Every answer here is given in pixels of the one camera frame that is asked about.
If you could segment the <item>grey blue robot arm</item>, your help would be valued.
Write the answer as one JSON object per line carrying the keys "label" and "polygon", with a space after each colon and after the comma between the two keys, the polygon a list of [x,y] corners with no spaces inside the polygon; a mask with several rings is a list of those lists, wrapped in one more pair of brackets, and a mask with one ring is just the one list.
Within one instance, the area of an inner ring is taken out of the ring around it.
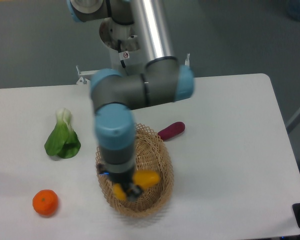
{"label": "grey blue robot arm", "polygon": [[133,176],[136,127],[132,110],[188,99],[194,74],[179,65],[160,0],[69,0],[77,22],[109,19],[118,28],[133,26],[144,55],[144,71],[123,75],[105,68],[90,80],[94,130],[108,178],[133,202],[143,189]]}

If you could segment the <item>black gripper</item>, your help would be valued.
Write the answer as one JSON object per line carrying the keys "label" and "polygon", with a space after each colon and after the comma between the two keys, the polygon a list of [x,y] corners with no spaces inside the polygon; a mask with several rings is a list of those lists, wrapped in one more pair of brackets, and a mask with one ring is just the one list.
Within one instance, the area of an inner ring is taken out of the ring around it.
{"label": "black gripper", "polygon": [[99,175],[105,175],[113,184],[118,184],[126,200],[137,200],[144,192],[142,188],[133,181],[135,167],[131,167],[125,172],[115,173],[108,171],[105,164],[97,163],[96,170]]}

